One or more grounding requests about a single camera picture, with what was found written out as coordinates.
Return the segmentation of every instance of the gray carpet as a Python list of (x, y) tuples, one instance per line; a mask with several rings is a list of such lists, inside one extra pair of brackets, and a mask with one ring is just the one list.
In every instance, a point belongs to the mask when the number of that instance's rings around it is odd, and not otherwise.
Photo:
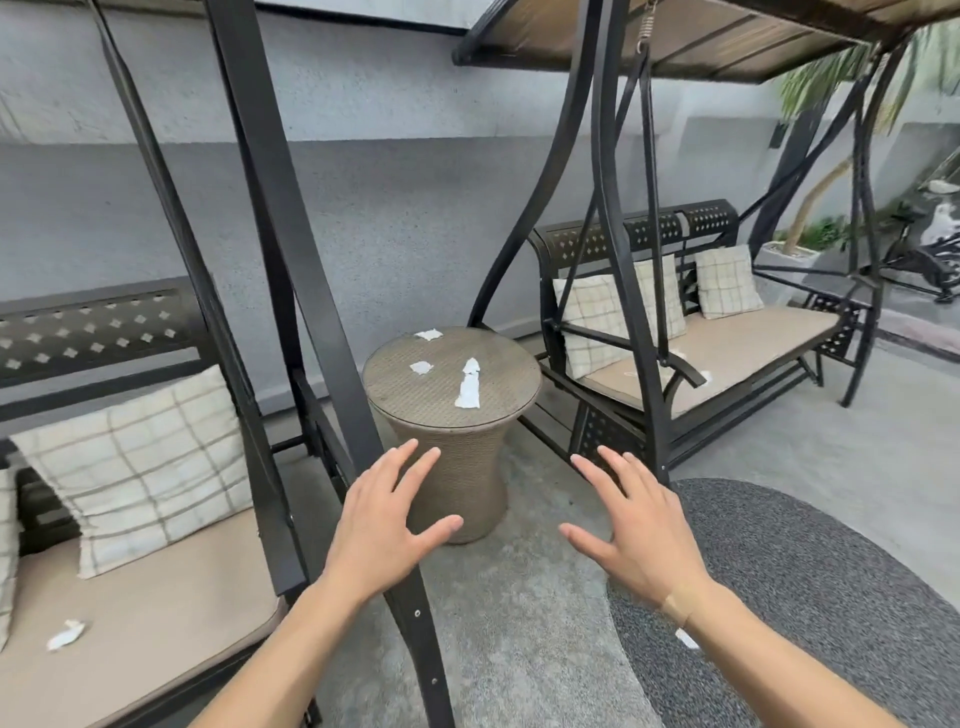
[[(750, 483), (676, 484), (710, 573), (765, 622), (907, 725), (960, 720), (960, 615), (884, 550), (823, 512)], [(609, 589), (613, 622), (666, 728), (759, 725), (702, 652)]]

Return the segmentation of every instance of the exercise bike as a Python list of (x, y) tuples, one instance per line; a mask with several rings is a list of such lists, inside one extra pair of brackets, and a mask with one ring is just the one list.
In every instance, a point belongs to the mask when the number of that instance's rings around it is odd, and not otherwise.
[[(884, 254), (881, 270), (918, 274), (933, 290), (888, 276), (884, 278), (903, 288), (932, 295), (935, 303), (951, 303), (960, 287), (960, 220), (953, 218), (955, 205), (949, 198), (960, 192), (960, 185), (935, 179), (924, 182), (918, 192), (917, 199), (901, 202), (891, 215), (892, 220), (900, 223), (900, 234)], [(940, 202), (918, 240), (911, 233), (919, 222), (929, 217), (929, 203), (937, 199)]]

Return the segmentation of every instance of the decorative cutout pattern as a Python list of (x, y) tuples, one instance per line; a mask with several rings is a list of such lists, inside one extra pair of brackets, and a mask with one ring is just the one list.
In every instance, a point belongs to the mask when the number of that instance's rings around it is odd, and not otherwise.
[[(736, 219), (736, 210), (726, 200), (666, 207), (660, 211), (660, 236), (664, 246), (674, 245), (684, 240), (718, 235), (730, 230), (736, 226)], [(546, 244), (554, 278), (556, 272), (573, 264), (582, 225), (583, 221), (576, 221), (537, 229), (537, 235)], [(630, 237), (631, 249), (635, 253), (650, 249), (650, 224), (645, 213), (631, 215), (624, 221), (624, 227)], [(713, 247), (711, 242), (700, 245), (697, 249)], [(607, 260), (610, 256), (608, 243), (599, 222), (591, 225), (585, 237), (581, 262)]]
[(191, 346), (177, 290), (0, 318), (0, 386)]
[[(870, 307), (858, 301), (851, 301), (850, 303), (850, 307), (840, 320), (840, 330), (837, 331), (832, 338), (817, 347), (817, 351), (823, 356), (828, 356), (831, 359), (836, 359), (837, 361), (842, 361), (844, 364), (850, 364), (852, 366), (853, 362), (848, 359), (848, 355), (853, 342), (853, 334), (856, 332), (856, 325), (860, 319), (861, 312), (869, 310)], [(807, 305), (807, 308), (814, 311), (839, 313), (843, 305), (844, 302), (841, 299), (833, 296), (814, 296)]]
[(607, 461), (597, 453), (597, 448), (606, 445), (617, 452), (643, 452), (643, 444), (619, 423), (614, 422), (603, 412), (591, 407), (584, 401), (577, 409), (577, 419), (573, 427), (574, 442), (571, 454), (586, 457), (591, 463), (603, 468), (610, 474)]

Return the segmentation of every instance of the swing seat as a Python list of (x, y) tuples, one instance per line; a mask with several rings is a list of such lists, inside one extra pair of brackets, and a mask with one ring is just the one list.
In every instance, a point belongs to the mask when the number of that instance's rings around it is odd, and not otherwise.
[[(670, 341), (670, 350), (692, 364), (707, 383), (691, 387), (682, 382), (673, 399), (677, 418), (778, 362), (796, 359), (829, 338), (840, 317), (805, 308), (772, 306), (759, 311), (705, 319), (699, 313), (686, 318), (686, 334)], [(672, 371), (660, 368), (666, 386)], [(632, 356), (613, 362), (578, 381), (589, 389), (635, 409), (643, 409), (640, 380)]]
[[(0, 302), (0, 321), (0, 424), (9, 433), (76, 414), (64, 408), (97, 410), (224, 368), (187, 278)], [(38, 384), (45, 392), (31, 396)], [(257, 447), (245, 431), (252, 508), (84, 579), (78, 522), (0, 437), (0, 468), (13, 470), (21, 525), (10, 634), (0, 650), (0, 724), (153, 724), (219, 689), (246, 662), (308, 584), (293, 513), (257, 467)], [(277, 564), (290, 569), (277, 574)], [(85, 630), (48, 652), (68, 619)]]
[[(842, 297), (778, 279), (762, 266), (754, 266), (755, 276), (798, 288), (807, 294), (805, 301), (801, 305), (768, 306), (725, 318), (704, 318), (694, 256), (700, 251), (733, 245), (738, 225), (737, 211), (726, 200), (660, 209), (662, 253), (673, 255), (676, 266), (664, 275), (677, 277), (686, 321), (686, 332), (668, 342), (675, 356), (667, 366), (660, 367), (660, 396), (664, 402), (670, 401), (663, 423), (646, 412), (628, 340), (614, 336), (612, 339), (618, 339), (618, 343), (605, 341), (602, 331), (564, 329), (567, 324), (555, 323), (559, 297), (554, 281), (565, 279), (577, 261), (583, 221), (543, 226), (531, 233), (528, 241), (537, 252), (540, 265), (540, 316), (546, 347), (541, 368), (559, 389), (579, 401), (567, 444), (532, 423), (527, 425), (543, 442), (564, 457), (577, 453), (600, 465), (598, 445), (639, 451), (644, 447), (648, 429), (660, 427), (669, 443), (668, 464), (676, 465), (798, 384), (812, 379), (822, 386), (823, 357), (855, 366), (849, 356), (853, 336), (864, 327), (870, 310), (868, 304), (852, 298), (852, 292), (862, 284), (859, 281), (852, 281), (850, 292)], [(634, 260), (649, 259), (652, 233), (646, 213), (627, 215), (624, 228)], [(609, 243), (600, 224), (589, 226), (582, 239), (576, 277), (607, 274), (611, 269)], [(595, 340), (622, 349), (623, 356), (574, 379), (569, 374), (564, 336), (585, 336), (588, 332)], [(815, 369), (804, 359), (810, 353)], [(670, 400), (668, 384), (675, 376), (677, 387)], [(706, 381), (694, 386), (693, 381), (700, 376)]]

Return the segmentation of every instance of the forearm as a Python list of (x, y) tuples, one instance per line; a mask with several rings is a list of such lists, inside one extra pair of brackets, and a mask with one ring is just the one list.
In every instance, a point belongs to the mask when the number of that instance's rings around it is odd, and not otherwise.
[(726, 587), (701, 597), (685, 629), (769, 728), (902, 728)]
[(361, 606), (324, 579), (322, 576), (303, 592), (274, 634), (191, 728), (300, 725), (330, 654)]

